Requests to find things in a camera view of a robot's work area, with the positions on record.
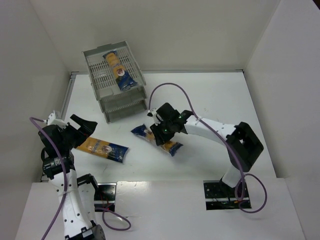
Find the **pasta bag blue-yellow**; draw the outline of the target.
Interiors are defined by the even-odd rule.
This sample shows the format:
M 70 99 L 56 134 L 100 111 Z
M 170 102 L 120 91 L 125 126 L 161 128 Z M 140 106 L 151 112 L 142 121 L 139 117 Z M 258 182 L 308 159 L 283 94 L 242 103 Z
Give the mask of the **pasta bag blue-yellow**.
M 172 157 L 183 146 L 182 143 L 171 140 L 162 145 L 156 145 L 156 138 L 154 134 L 145 124 L 136 126 L 131 130 L 131 133 L 139 138 L 145 139 L 158 148 L 162 148 L 163 151 L 170 154 Z
M 102 57 L 106 60 L 108 66 L 112 70 L 115 81 L 121 91 L 127 91 L 138 85 L 125 66 L 121 63 L 116 50 L 105 53 Z
M 117 163 L 124 162 L 126 153 L 129 150 L 129 148 L 126 146 L 114 144 L 93 137 L 88 137 L 76 149 Z

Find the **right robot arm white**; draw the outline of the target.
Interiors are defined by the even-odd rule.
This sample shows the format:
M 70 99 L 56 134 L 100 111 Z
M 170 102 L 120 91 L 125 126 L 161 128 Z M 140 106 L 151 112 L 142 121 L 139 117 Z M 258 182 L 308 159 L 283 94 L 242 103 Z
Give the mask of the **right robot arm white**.
M 200 136 L 225 146 L 231 166 L 221 181 L 230 188 L 236 187 L 264 150 L 250 125 L 243 121 L 226 124 L 196 116 L 190 110 L 178 112 L 167 102 L 147 115 L 154 120 L 150 129 L 158 146 L 168 143 L 176 133 Z

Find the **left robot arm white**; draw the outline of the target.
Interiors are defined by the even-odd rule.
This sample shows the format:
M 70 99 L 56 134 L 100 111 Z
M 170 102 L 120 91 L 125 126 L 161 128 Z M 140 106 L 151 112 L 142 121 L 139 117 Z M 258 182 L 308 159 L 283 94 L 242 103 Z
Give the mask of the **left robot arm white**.
M 57 213 L 62 215 L 64 239 L 104 240 L 104 230 L 95 217 L 98 184 L 90 173 L 77 176 L 72 153 L 94 133 L 98 124 L 75 114 L 71 119 L 79 128 L 64 122 L 56 111 L 44 120 L 46 126 L 38 131 L 44 145 L 40 154 L 42 170 L 58 196 Z

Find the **grey three-tier tray shelf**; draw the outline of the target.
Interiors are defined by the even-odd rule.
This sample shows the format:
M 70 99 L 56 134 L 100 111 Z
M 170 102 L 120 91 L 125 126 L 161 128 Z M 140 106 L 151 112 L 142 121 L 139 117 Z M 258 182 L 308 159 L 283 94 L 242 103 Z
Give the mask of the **grey three-tier tray shelf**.
M 98 46 L 83 55 L 108 124 L 147 109 L 146 80 L 126 40 Z

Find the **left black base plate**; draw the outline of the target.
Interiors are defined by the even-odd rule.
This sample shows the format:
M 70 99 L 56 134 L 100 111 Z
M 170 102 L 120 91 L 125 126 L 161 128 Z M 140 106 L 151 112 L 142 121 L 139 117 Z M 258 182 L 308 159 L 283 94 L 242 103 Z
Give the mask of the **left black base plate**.
M 99 183 L 98 190 L 94 194 L 95 212 L 102 212 L 103 209 L 115 211 L 117 184 L 114 183 Z

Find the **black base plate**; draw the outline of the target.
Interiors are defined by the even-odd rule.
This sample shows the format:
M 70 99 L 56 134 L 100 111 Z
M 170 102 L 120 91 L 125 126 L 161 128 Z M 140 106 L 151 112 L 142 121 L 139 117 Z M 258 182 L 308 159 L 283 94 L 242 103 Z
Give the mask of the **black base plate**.
M 244 209 L 252 208 L 246 185 L 244 185 L 244 199 L 242 201 L 237 200 L 235 187 L 231 188 L 220 180 L 204 181 L 203 189 L 207 211 L 239 209 L 240 203 Z
M 115 211 L 117 184 L 114 183 L 99 183 L 98 190 L 94 194 L 95 212 L 102 212 L 103 209 Z

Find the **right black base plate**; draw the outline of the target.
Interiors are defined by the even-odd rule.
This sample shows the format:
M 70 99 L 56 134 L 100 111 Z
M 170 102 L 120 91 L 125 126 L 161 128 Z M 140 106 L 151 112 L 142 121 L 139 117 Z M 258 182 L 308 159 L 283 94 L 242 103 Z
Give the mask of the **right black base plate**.
M 231 188 L 220 180 L 204 181 L 203 189 L 207 211 L 239 209 L 240 203 L 244 209 L 252 208 L 246 185 L 244 185 L 244 199 L 242 201 L 237 200 L 235 187 Z

